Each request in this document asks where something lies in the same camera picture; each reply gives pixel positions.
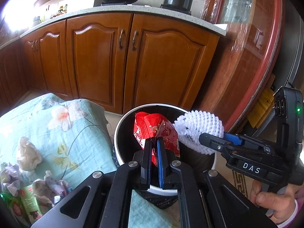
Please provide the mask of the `person's right hand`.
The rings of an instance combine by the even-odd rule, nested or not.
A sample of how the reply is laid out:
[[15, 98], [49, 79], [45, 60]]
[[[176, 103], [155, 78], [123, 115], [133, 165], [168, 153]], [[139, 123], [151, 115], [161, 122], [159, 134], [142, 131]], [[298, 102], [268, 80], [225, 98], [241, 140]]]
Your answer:
[[254, 180], [250, 201], [265, 209], [272, 209], [274, 212], [273, 215], [269, 216], [270, 220], [278, 227], [287, 227], [303, 205], [303, 184], [301, 186], [289, 184], [285, 194], [278, 195], [272, 192], [263, 192], [262, 184]]

